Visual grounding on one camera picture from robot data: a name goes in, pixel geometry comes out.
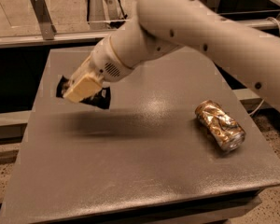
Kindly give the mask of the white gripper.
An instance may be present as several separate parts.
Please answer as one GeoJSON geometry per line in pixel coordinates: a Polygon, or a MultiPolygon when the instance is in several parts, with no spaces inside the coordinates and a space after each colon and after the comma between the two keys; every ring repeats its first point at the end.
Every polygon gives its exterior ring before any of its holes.
{"type": "Polygon", "coordinates": [[[89,56],[70,77],[69,87],[63,98],[73,103],[79,103],[91,97],[103,87],[103,75],[99,73],[89,56]]]}

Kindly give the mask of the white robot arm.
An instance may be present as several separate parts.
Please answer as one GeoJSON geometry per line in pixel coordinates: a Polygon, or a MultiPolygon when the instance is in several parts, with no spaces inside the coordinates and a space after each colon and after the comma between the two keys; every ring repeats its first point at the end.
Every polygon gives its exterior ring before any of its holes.
{"type": "Polygon", "coordinates": [[[134,15],[102,39],[58,91],[79,103],[139,64],[190,47],[280,112],[280,37],[226,20],[199,0],[137,0],[134,15]]]}

